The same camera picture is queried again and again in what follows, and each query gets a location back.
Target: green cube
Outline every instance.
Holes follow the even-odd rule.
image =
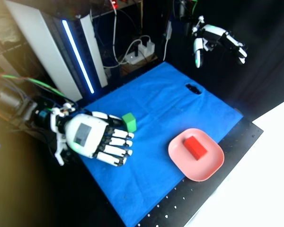
[[[124,116],[122,116],[122,119],[126,124],[128,132],[134,132],[137,130],[136,119],[132,113],[125,114]]]

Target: pink bowl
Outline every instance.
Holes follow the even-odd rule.
[[[207,150],[199,160],[184,147],[184,141],[194,136]],[[205,181],[224,163],[222,148],[200,129],[187,129],[169,143],[169,156],[184,175],[192,181]]]

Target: blue tablecloth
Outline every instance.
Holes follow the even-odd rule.
[[[186,84],[196,86],[196,95]],[[169,142],[189,128],[219,142],[242,116],[202,86],[162,63],[86,107],[116,116],[133,113],[133,155],[122,167],[81,157],[123,222],[136,225],[184,175],[168,155]]]

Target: black oval hole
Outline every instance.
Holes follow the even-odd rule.
[[[196,95],[199,95],[199,94],[202,93],[196,86],[192,86],[191,84],[186,84],[185,86],[186,86],[191,92],[195,93]]]

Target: black curtain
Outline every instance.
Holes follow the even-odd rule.
[[[161,0],[144,0],[145,32],[158,37],[158,56],[164,44],[158,33],[164,32],[171,4],[172,1],[164,4]],[[248,46],[246,64],[238,65],[230,53],[217,47],[205,53],[203,67],[196,69],[192,39],[175,32],[168,44],[166,61],[250,120],[283,102],[284,0],[199,0],[195,16],[199,15],[204,15],[207,24],[232,31]]]

